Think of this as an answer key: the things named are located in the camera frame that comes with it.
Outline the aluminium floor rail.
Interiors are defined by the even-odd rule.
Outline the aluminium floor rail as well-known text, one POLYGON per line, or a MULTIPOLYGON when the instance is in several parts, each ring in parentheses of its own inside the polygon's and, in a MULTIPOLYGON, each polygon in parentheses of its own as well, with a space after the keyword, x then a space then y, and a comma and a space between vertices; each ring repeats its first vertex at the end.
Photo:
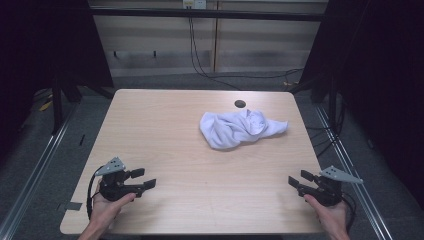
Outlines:
MULTIPOLYGON (((329 116, 326 113, 324 107, 320 104, 318 104, 316 107, 317 115, 320 119, 320 122, 322 123, 323 127, 325 128, 325 131, 328 135, 328 138, 330 142, 332 143, 332 146, 336 152, 336 155, 338 156, 343 169, 348 174, 352 175, 353 177, 360 178, 360 175, 358 171, 356 170, 356 167, 354 166, 349 154, 347 153, 347 150, 345 149, 342 141, 337 136, 336 133, 334 133, 330 129, 330 123, 329 123, 329 116)), ((371 196, 369 195, 367 188, 364 183, 352 183, 352 187, 354 189, 354 192, 356 193, 356 196, 375 232, 377 235, 377 238, 379 240, 393 240, 393 237, 385 223, 385 220, 383 219, 382 215, 380 214, 380 211, 377 209, 374 201, 371 199, 371 196)))
POLYGON ((35 194, 35 191, 37 190, 41 182, 41 178, 47 171, 47 168, 49 167, 57 148, 59 147, 63 137, 67 132, 69 122, 73 118, 78 108, 78 103, 74 103, 71 105, 68 115, 59 125, 59 128, 56 133, 50 137, 47 146, 41 154, 34 170, 31 172, 31 175, 26 181, 23 189, 19 193, 17 200, 6 215, 6 218, 3 223, 0 225, 0 240, 13 239, 13 236, 15 235, 15 232, 35 194))

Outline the white printed towel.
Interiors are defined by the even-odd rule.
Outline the white printed towel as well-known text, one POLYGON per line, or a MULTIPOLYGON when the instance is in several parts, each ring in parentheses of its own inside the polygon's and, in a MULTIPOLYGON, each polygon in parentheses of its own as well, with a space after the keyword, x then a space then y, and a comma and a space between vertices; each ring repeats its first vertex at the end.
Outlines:
POLYGON ((206 112, 199 128, 211 148, 224 150, 282 134, 288 129, 288 122, 268 119, 258 110, 244 109, 230 113, 206 112))

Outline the black curtain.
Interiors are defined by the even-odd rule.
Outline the black curtain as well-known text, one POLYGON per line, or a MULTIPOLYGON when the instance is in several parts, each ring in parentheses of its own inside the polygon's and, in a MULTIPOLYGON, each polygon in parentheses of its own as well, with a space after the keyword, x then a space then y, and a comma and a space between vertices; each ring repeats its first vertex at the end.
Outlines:
POLYGON ((34 94, 57 85, 113 85, 88 0, 0 0, 0 166, 34 94))
POLYGON ((328 0, 296 91, 337 90, 424 210, 424 0, 328 0))

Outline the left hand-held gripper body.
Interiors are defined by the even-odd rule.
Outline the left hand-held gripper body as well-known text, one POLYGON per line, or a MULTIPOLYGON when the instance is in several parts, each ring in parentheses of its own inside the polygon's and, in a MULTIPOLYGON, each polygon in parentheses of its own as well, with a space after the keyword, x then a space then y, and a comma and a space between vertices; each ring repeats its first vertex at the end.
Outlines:
POLYGON ((126 171, 126 166, 119 157, 114 157, 101 166, 95 171, 95 175, 102 177, 99 193, 108 201, 117 201, 128 193, 137 192, 136 186, 124 184, 132 176, 132 172, 126 171))

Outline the black horizontal frame bar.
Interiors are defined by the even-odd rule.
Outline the black horizontal frame bar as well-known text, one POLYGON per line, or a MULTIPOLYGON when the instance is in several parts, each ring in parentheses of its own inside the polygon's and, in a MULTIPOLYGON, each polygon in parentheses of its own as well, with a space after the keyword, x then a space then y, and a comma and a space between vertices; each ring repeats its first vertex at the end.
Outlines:
POLYGON ((131 16, 131 17, 181 17, 181 18, 210 18, 210 19, 248 19, 248 20, 281 20, 321 22, 327 18, 324 14, 309 13, 280 13, 257 11, 228 11, 228 10, 190 10, 190 9, 135 9, 135 8, 90 8, 93 15, 102 16, 131 16))

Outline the person's left hand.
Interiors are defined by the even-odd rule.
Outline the person's left hand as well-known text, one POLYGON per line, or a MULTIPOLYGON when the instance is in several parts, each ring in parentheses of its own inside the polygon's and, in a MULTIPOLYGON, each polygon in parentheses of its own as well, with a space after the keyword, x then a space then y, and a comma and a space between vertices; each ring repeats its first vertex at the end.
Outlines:
POLYGON ((89 221, 89 228, 96 233, 105 232, 112 224, 121 209, 136 198, 134 193, 129 193, 117 201, 109 201, 100 193, 93 197, 93 210, 89 221))

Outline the grey tape strip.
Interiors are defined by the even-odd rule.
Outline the grey tape strip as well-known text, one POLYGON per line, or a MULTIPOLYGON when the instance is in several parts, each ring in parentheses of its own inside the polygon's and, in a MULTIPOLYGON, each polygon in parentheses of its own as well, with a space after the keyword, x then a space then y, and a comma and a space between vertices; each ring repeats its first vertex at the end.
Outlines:
POLYGON ((67 203, 59 204, 57 207, 57 210, 60 212, 66 212, 68 210, 79 211, 81 207, 82 207, 82 204, 79 202, 67 202, 67 203))

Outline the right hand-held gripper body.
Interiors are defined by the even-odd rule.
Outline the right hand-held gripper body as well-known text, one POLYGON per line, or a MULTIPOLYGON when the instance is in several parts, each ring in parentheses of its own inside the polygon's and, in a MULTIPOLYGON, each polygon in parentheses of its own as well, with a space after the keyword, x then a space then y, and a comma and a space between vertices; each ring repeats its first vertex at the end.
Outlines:
POLYGON ((312 195, 325 207, 337 205, 342 201, 341 184, 343 182, 363 184, 361 178, 354 177, 334 166, 321 170, 317 176, 316 188, 303 185, 305 194, 312 195))

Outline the white wall socket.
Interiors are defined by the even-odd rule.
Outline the white wall socket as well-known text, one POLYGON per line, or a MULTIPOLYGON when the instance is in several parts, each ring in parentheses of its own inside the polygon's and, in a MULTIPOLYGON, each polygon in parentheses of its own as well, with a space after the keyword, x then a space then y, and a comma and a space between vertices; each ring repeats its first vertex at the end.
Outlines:
POLYGON ((207 8, 206 0, 182 0, 184 9, 205 10, 207 8))

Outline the black metal stand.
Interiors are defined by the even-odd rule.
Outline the black metal stand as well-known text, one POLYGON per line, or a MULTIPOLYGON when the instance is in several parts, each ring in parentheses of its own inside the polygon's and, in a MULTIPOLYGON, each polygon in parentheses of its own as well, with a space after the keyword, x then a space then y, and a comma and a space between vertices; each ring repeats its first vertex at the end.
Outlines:
POLYGON ((68 75, 55 76, 52 85, 52 103, 54 114, 54 125, 52 134, 55 135, 63 124, 62 96, 69 102, 78 103, 82 95, 77 87, 77 83, 68 75))

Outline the person's right hand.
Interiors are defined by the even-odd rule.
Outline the person's right hand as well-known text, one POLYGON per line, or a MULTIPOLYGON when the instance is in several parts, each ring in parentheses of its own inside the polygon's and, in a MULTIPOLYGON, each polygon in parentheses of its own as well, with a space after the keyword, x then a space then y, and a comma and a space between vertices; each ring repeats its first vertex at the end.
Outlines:
POLYGON ((306 194, 304 199, 315 210, 317 218, 326 234, 328 232, 336 231, 344 231, 347 233, 347 205, 344 202, 340 202, 332 207, 325 207, 321 205, 312 195, 306 194))

